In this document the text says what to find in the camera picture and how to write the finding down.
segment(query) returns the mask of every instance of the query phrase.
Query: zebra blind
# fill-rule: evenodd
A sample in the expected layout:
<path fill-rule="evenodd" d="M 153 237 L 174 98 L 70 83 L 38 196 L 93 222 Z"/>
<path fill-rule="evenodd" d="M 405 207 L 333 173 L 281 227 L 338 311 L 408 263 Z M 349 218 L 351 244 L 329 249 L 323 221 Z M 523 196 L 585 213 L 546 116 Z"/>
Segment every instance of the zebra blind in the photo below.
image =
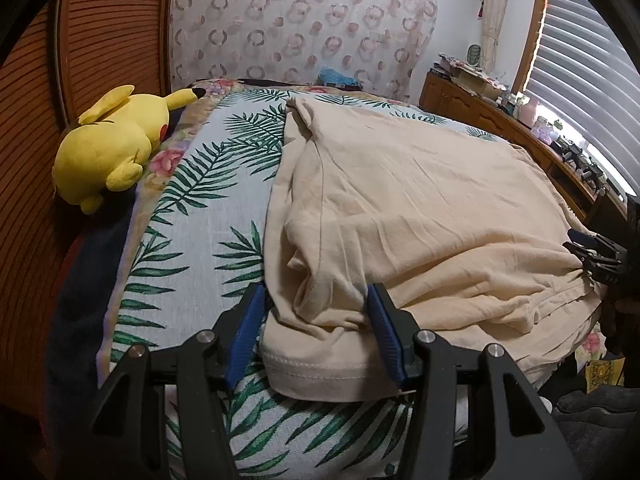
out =
<path fill-rule="evenodd" d="M 526 94 L 600 150 L 640 196 L 640 75 L 587 0 L 548 0 Z"/>

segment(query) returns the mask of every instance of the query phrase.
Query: white curtain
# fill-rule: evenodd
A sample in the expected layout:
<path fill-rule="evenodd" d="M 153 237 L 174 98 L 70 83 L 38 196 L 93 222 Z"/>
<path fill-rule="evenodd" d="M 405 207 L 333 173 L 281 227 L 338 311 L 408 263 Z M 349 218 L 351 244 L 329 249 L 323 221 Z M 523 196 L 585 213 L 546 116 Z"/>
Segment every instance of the white curtain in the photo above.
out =
<path fill-rule="evenodd" d="M 172 0 L 172 82 L 315 82 L 327 66 L 365 91 L 407 100 L 436 0 Z"/>
<path fill-rule="evenodd" d="M 507 0 L 484 0 L 482 12 L 482 60 L 484 71 L 491 73 L 495 68 L 495 50 L 500 38 Z"/>

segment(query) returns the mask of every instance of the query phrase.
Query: silver bolt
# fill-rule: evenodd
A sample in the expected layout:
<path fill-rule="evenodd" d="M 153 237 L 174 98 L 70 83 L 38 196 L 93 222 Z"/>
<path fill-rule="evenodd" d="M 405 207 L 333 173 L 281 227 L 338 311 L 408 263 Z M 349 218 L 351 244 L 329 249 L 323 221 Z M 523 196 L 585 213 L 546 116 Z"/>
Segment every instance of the silver bolt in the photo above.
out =
<path fill-rule="evenodd" d="M 142 357 L 145 354 L 145 347 L 142 345 L 133 345 L 129 348 L 129 355 L 133 358 Z"/>
<path fill-rule="evenodd" d="M 196 335 L 196 339 L 201 343 L 208 344 L 211 343 L 216 338 L 213 330 L 201 330 Z"/>
<path fill-rule="evenodd" d="M 436 341 L 436 335 L 431 330 L 420 330 L 417 335 L 418 341 L 423 343 L 433 343 Z"/>
<path fill-rule="evenodd" d="M 486 351 L 489 355 L 493 357 L 502 357 L 504 355 L 504 348 L 502 348 L 498 343 L 491 343 Z"/>

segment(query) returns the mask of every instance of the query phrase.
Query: pikachu plush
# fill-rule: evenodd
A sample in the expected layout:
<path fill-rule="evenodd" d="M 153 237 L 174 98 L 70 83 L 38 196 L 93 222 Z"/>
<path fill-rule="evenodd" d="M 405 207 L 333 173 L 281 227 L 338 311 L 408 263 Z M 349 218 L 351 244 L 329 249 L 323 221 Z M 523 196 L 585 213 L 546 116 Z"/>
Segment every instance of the pikachu plush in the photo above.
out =
<path fill-rule="evenodd" d="M 102 205 L 102 190 L 124 191 L 142 176 L 143 164 L 166 134 L 169 110 L 193 103 L 201 88 L 167 97 L 135 94 L 133 85 L 110 90 L 78 118 L 60 143 L 52 176 L 57 193 L 87 215 Z"/>

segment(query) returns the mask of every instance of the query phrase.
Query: fabric fold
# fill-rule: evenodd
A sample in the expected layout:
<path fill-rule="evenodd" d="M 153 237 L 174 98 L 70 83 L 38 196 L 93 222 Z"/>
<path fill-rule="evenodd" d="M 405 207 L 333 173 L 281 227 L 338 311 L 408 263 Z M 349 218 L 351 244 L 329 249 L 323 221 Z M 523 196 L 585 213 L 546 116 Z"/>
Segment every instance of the fabric fold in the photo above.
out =
<path fill-rule="evenodd" d="M 329 402 L 396 393 L 364 312 L 372 282 L 420 327 L 499 341 L 542 377 L 600 301 L 562 247 L 569 228 L 584 231 L 521 148 L 293 98 L 264 237 L 271 386 Z"/>

